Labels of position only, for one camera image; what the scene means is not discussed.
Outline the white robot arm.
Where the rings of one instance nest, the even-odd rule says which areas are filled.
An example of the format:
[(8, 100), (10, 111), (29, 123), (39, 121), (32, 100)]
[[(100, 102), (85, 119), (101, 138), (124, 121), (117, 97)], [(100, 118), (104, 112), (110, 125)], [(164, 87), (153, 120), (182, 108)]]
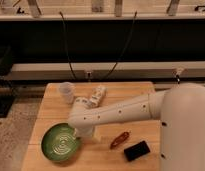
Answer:
[(160, 171), (205, 171), (205, 87), (178, 84), (95, 109), (69, 114), (68, 123), (82, 137), (96, 126), (143, 120), (160, 122)]

